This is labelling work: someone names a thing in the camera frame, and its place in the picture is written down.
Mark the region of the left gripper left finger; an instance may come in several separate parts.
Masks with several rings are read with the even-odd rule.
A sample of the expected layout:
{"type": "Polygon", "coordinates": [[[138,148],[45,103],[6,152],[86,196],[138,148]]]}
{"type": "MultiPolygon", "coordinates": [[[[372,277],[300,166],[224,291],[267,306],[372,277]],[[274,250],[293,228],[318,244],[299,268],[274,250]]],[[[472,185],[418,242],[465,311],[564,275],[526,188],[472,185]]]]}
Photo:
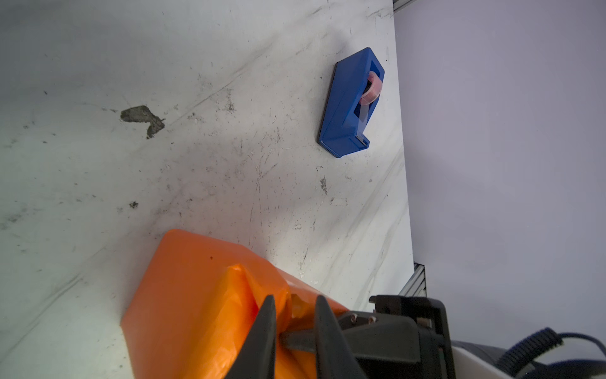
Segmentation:
{"type": "Polygon", "coordinates": [[[274,379],[276,368],[276,303],[268,295],[225,379],[274,379]]]}

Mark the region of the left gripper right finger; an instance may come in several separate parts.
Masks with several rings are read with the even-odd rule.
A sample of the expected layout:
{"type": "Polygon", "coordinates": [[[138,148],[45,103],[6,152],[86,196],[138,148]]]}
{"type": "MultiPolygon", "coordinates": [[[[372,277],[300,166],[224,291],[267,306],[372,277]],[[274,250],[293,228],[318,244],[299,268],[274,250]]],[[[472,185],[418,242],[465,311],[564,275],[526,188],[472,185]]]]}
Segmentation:
{"type": "Polygon", "coordinates": [[[318,378],[366,378],[323,295],[315,304],[314,339],[318,378]]]}

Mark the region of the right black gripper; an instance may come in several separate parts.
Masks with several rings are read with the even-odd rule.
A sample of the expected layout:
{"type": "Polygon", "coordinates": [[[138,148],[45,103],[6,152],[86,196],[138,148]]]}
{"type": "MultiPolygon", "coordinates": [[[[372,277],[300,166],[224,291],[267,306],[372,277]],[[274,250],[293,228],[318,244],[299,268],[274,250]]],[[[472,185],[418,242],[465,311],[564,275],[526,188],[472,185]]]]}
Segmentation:
{"type": "MultiPolygon", "coordinates": [[[[375,295],[372,312],[335,314],[366,378],[454,378],[455,364],[443,303],[421,297],[375,295]]],[[[307,329],[281,333],[279,343],[306,354],[316,368],[314,316],[307,329]]]]}

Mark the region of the yellow orange wrapping paper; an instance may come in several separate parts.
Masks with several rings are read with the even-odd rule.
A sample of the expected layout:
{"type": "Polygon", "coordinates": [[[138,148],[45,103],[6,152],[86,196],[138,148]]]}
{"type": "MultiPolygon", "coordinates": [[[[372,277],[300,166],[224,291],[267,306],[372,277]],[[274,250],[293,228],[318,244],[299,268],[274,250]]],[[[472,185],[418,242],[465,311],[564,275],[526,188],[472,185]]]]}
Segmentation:
{"type": "Polygon", "coordinates": [[[318,291],[244,246],[167,232],[122,318],[137,378],[222,378],[259,309],[279,333],[312,328],[318,291]]]}

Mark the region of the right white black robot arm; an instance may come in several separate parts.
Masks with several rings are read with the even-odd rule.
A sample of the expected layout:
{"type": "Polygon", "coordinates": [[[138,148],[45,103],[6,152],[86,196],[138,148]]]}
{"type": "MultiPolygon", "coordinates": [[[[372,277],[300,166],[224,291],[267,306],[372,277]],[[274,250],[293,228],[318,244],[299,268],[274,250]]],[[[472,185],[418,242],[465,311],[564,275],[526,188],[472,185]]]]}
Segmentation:
{"type": "Polygon", "coordinates": [[[504,378],[506,375],[451,343],[442,302],[374,295],[372,312],[335,316],[317,300],[312,328],[281,334],[292,352],[312,353],[318,378],[504,378]]]}

